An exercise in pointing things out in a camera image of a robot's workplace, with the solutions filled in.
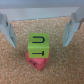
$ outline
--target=toy block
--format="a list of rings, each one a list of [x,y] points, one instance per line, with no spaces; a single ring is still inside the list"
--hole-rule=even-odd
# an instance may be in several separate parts
[[[49,34],[30,33],[28,42],[29,58],[48,58]]]
[[[48,62],[50,58],[50,52],[48,58],[29,58],[29,53],[26,53],[26,60],[29,64],[35,67],[37,70],[41,71],[45,64]]]

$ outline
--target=cube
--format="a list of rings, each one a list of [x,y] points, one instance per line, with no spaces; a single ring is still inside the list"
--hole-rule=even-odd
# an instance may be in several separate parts
[[[48,58],[29,58],[29,53],[26,53],[26,60],[29,64],[35,67],[37,70],[41,71],[45,64],[48,62],[50,57],[50,52]]]
[[[48,58],[49,34],[30,33],[28,42],[29,58]]]

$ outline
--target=speckled surface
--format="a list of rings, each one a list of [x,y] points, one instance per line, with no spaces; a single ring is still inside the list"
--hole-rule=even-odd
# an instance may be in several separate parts
[[[13,48],[0,32],[0,84],[84,84],[84,24],[67,47],[62,35],[69,17],[11,22]],[[50,60],[42,71],[26,62],[29,33],[49,33]]]

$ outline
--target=green block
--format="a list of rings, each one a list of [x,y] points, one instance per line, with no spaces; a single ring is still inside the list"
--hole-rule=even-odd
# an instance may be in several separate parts
[[[49,34],[30,33],[28,42],[29,58],[48,58]]]

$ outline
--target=red block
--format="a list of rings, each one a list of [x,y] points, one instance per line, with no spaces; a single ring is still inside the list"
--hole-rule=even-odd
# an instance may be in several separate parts
[[[37,70],[41,71],[45,64],[48,62],[50,57],[50,52],[48,58],[29,58],[29,53],[26,53],[26,60],[29,64],[35,67]]]

